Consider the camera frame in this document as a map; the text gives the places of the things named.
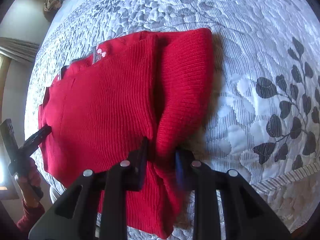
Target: metal rivet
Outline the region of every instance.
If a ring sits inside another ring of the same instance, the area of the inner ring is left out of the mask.
[[[85,177],[90,177],[92,174],[93,174],[92,170],[85,170],[83,172],[83,176],[85,176]]]
[[[228,171],[228,174],[229,174],[231,177],[236,177],[236,176],[238,176],[238,171],[236,171],[236,170],[230,170],[230,171]]]
[[[128,160],[123,160],[120,162],[121,167],[128,167],[130,165],[130,162]]]
[[[193,161],[193,162],[191,163],[191,165],[192,165],[193,167],[195,167],[195,168],[199,168],[199,167],[201,166],[201,162],[200,162],[200,161]]]

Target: bed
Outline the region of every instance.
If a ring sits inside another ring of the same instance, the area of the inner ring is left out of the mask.
[[[306,0],[66,0],[36,57],[25,136],[38,130],[45,87],[92,46],[143,30],[202,27],[213,34],[212,98],[184,147],[214,170],[236,169],[292,232],[320,200],[320,23]],[[62,193],[40,150],[32,157]],[[169,239],[192,238],[192,192],[185,202]],[[128,228],[128,238],[157,236]]]

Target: maroon sleeve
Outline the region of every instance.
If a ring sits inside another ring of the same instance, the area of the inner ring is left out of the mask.
[[[28,236],[29,231],[34,226],[34,224],[39,220],[39,218],[44,214],[44,207],[39,203],[38,207],[32,208],[28,207],[24,200],[22,200],[24,215],[17,222],[17,227],[24,236]]]

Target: wall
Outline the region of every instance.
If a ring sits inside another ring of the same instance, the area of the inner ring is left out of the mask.
[[[5,120],[6,118],[12,120],[14,135],[18,145],[22,145],[24,142],[24,113],[31,72],[32,66],[26,66],[12,60],[4,86],[2,120]],[[21,197],[18,185],[14,179],[13,181],[17,192]],[[41,200],[41,203],[46,210],[51,206],[49,187],[50,186],[42,178],[41,188],[44,192],[44,198]],[[23,216],[23,208],[20,199],[2,201],[2,203],[13,221],[17,222]]]
[[[50,27],[43,14],[45,0],[15,0],[0,23],[0,37],[42,44]]]

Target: ribbed fabric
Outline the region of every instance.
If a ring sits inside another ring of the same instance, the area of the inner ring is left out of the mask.
[[[165,239],[183,197],[174,149],[201,125],[210,97],[211,32],[133,33],[98,52],[101,60],[72,63],[47,88],[39,107],[39,128],[52,127],[40,146],[44,169],[68,187],[85,169],[126,159],[148,137],[146,179],[140,192],[127,193],[127,224]]]

